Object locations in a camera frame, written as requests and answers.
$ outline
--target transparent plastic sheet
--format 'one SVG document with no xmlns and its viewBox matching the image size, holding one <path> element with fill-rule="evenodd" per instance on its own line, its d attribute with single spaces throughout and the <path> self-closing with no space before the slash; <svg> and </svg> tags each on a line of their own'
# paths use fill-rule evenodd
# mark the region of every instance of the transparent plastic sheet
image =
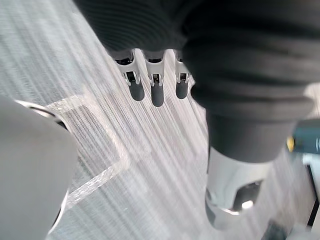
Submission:
<svg viewBox="0 0 320 240">
<path fill-rule="evenodd" d="M 71 0 L 0 5 L 0 94 L 56 111 L 78 143 L 66 210 L 48 240 L 257 240 L 283 208 L 287 225 L 308 221 L 307 171 L 283 152 L 254 211 L 229 231 L 214 230 L 205 213 L 205 114 L 190 95 L 176 97 L 173 52 L 156 108 L 142 54 L 145 98 L 136 102 Z"/>
</svg>

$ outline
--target yellow part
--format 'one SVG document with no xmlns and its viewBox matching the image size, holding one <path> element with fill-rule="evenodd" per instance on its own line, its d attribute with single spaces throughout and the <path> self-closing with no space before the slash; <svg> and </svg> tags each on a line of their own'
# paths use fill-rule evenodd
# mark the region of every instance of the yellow part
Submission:
<svg viewBox="0 0 320 240">
<path fill-rule="evenodd" d="M 293 152 L 294 151 L 294 149 L 295 149 L 295 139 L 292 136 L 287 138 L 286 146 L 288 147 L 289 152 Z"/>
</svg>

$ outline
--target gray rubber finger pad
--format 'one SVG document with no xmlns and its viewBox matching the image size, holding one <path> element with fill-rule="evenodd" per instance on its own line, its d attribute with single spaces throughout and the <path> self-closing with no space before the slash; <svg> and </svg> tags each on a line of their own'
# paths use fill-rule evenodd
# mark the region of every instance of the gray rubber finger pad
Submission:
<svg viewBox="0 0 320 240">
<path fill-rule="evenodd" d="M 184 99 L 188 93 L 188 83 L 181 81 L 175 85 L 175 95 L 178 99 Z"/>
<path fill-rule="evenodd" d="M 131 86 L 129 86 L 131 97 L 136 101 L 141 101 L 145 97 L 145 91 L 144 87 L 142 85 L 142 82 L 139 84 L 136 84 L 135 82 L 131 83 Z"/>
<path fill-rule="evenodd" d="M 159 83 L 155 83 L 151 87 L 151 100 L 154 106 L 161 107 L 164 103 L 164 86 L 159 86 Z"/>
</svg>

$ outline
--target white textured surface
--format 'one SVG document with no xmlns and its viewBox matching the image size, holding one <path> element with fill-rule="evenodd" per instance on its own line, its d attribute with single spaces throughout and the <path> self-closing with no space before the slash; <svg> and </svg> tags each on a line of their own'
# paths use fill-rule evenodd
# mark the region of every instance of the white textured surface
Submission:
<svg viewBox="0 0 320 240">
<path fill-rule="evenodd" d="M 204 111 L 191 96 L 176 98 L 172 52 L 160 108 L 141 54 L 138 64 L 142 102 L 70 0 L 0 0 L 0 94 L 48 105 L 78 142 L 68 210 L 49 240 L 258 240 L 270 218 L 288 228 L 307 222 L 314 197 L 306 169 L 282 153 L 254 211 L 214 230 L 204 207 Z"/>
</svg>

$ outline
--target gray plastic housing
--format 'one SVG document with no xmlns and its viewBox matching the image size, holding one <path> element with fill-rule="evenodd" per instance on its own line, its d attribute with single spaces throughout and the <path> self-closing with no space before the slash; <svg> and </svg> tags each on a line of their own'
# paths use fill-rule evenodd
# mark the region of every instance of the gray plastic housing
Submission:
<svg viewBox="0 0 320 240">
<path fill-rule="evenodd" d="M 56 122 L 0 96 L 0 239 L 44 240 L 78 159 Z"/>
</svg>

